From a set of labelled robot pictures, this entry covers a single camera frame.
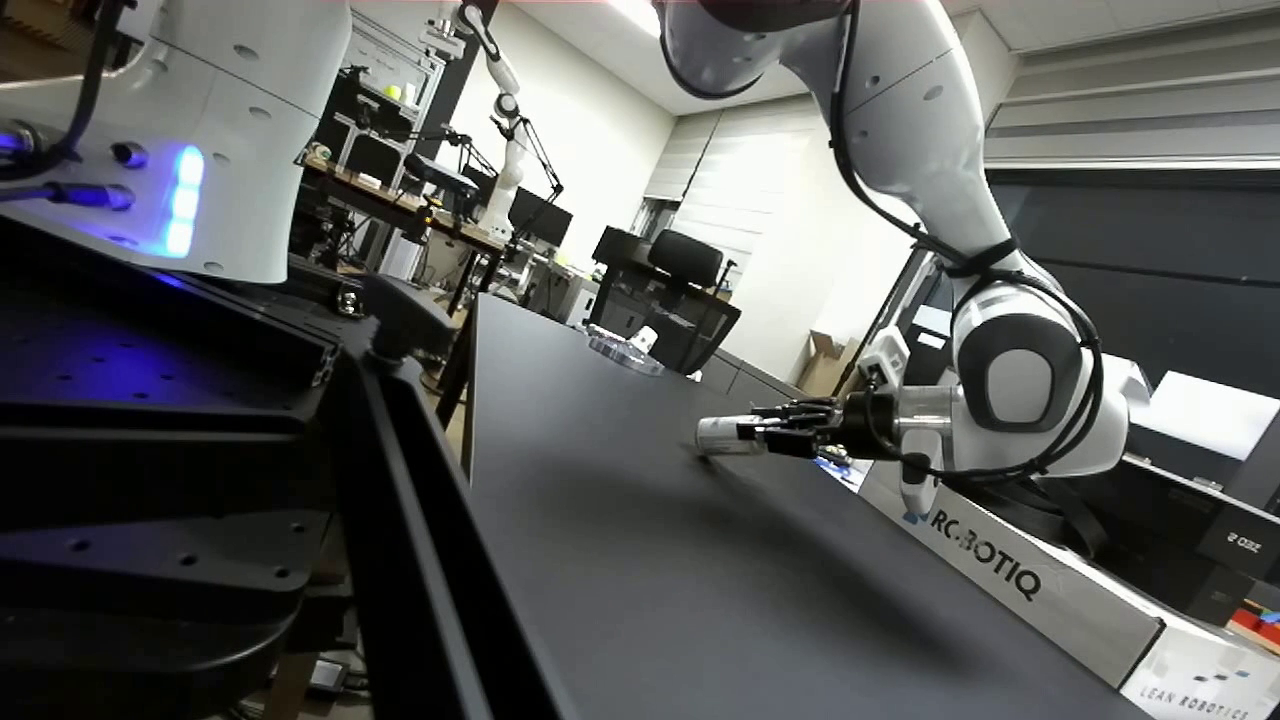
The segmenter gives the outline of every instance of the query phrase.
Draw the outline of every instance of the white robotic arm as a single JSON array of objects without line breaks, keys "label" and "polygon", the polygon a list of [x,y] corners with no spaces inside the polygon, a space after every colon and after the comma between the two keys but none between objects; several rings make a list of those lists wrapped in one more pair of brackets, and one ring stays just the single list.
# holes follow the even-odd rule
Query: white robotic arm
[{"label": "white robotic arm", "polygon": [[[901,458],[920,515],[932,482],[1093,477],[1118,461],[1124,375],[1104,372],[1089,317],[1009,240],[982,181],[976,82],[939,0],[669,0],[665,56],[706,101],[745,93],[771,61],[790,69],[832,128],[849,189],[969,281],[939,384],[905,384],[906,354],[884,333],[861,359],[868,388],[824,420],[800,414],[809,434],[844,443],[865,434]],[[911,206],[925,227],[884,211],[865,183]],[[700,439],[706,451],[768,449],[775,434],[795,436],[790,420],[704,420]]]},{"label": "white robotic arm", "polygon": [[496,183],[493,183],[493,196],[488,206],[478,207],[478,232],[493,235],[493,240],[507,240],[511,235],[511,206],[514,206],[514,191],[518,191],[518,181],[525,181],[525,169],[527,169],[527,158],[534,158],[552,181],[552,196],[562,191],[549,152],[538,147],[538,135],[532,128],[532,119],[525,115],[518,110],[518,82],[514,82],[514,69],[507,64],[507,56],[498,52],[498,45],[493,39],[484,17],[475,6],[465,6],[458,10],[458,25],[475,36],[478,52],[484,52],[484,64],[488,64],[488,77],[493,85],[498,87],[496,93],[496,128],[502,135],[502,169],[496,173]]},{"label": "white robotic arm", "polygon": [[347,0],[165,0],[128,69],[4,85],[0,135],[55,145],[72,115],[77,133],[55,152],[0,140],[0,217],[131,264],[279,286],[295,152],[347,32]]}]

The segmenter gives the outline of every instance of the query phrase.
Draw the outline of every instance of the desk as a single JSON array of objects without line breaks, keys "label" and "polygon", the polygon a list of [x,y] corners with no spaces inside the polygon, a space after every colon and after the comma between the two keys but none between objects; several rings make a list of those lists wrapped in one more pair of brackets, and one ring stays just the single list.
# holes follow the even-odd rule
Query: desk
[{"label": "desk", "polygon": [[356,183],[351,173],[330,169],[330,164],[322,164],[314,158],[302,158],[298,169],[302,169],[302,181],[322,189],[322,196],[334,196],[341,206],[351,206],[351,207],[398,227],[410,240],[418,240],[424,227],[430,227],[430,232],[439,232],[439,235],[449,235],[454,243],[469,243],[469,269],[465,269],[465,281],[454,286],[454,292],[449,300],[449,317],[465,300],[469,277],[470,277],[478,252],[488,255],[488,269],[478,277],[478,292],[493,286],[496,264],[498,264],[507,243],[484,235],[470,224],[454,227],[454,217],[445,211],[445,207],[430,207],[430,201],[424,201],[424,196]]},{"label": "desk", "polygon": [[424,196],[356,183],[351,173],[320,164],[310,158],[302,158],[298,164],[302,181],[320,183],[322,196],[334,196],[384,224],[396,224],[410,240],[424,235],[424,227],[430,224],[430,206]]},{"label": "desk", "polygon": [[430,232],[469,243],[469,269],[465,269],[458,286],[454,286],[450,298],[449,298],[449,317],[450,317],[454,303],[458,303],[465,292],[469,292],[469,277],[470,277],[470,269],[475,269],[475,255],[478,255],[478,252],[488,255],[484,277],[478,277],[478,286],[475,286],[475,292],[488,292],[488,286],[493,286],[493,277],[496,277],[507,243],[484,235],[475,224],[454,227],[449,217],[435,217]]},{"label": "desk", "polygon": [[704,467],[729,398],[478,298],[475,512],[584,720],[1141,713],[812,465]]}]

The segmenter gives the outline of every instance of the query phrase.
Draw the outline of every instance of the ceiling light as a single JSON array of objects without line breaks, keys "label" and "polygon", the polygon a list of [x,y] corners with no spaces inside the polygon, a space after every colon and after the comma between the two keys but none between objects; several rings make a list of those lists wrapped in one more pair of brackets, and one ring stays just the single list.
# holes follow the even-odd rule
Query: ceiling light
[{"label": "ceiling light", "polygon": [[606,0],[624,21],[633,21],[645,36],[658,36],[654,10],[647,0]]}]

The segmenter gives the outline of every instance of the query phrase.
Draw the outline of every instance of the blue light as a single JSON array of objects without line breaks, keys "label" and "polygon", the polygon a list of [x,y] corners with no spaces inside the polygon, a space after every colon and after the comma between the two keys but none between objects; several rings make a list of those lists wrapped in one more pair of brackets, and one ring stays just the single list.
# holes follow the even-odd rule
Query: blue light
[{"label": "blue light", "polygon": [[200,189],[175,189],[167,201],[167,217],[196,224],[196,211],[200,211]]},{"label": "blue light", "polygon": [[196,145],[175,152],[175,183],[167,196],[167,224],[165,224],[165,255],[188,255],[196,240],[200,217],[200,183],[202,183],[202,152]]},{"label": "blue light", "polygon": [[180,147],[175,152],[175,183],[200,189],[202,183],[202,152],[200,147]]},{"label": "blue light", "polygon": [[0,158],[16,158],[21,147],[27,147],[16,133],[0,133]]},{"label": "blue light", "polygon": [[191,252],[191,235],[196,235],[196,224],[167,222],[167,227],[165,227],[165,252],[167,252],[167,255],[188,255],[188,252]]}]

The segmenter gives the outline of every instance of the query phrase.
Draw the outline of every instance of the black chair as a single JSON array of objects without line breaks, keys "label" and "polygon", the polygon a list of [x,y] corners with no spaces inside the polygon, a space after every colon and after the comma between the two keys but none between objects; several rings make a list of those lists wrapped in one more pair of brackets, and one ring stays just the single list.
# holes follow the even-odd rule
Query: black chair
[{"label": "black chair", "polygon": [[741,322],[741,309],[695,289],[714,286],[720,252],[679,232],[665,232],[651,252],[647,264],[606,264],[591,323],[618,338],[647,323],[654,333],[651,359],[679,375],[700,372]]},{"label": "black chair", "polygon": [[645,259],[645,240],[618,227],[603,227],[591,252],[594,264],[636,264]]},{"label": "black chair", "polygon": [[714,289],[722,255],[720,248],[669,227],[651,240],[647,264],[671,273],[682,286]]}]

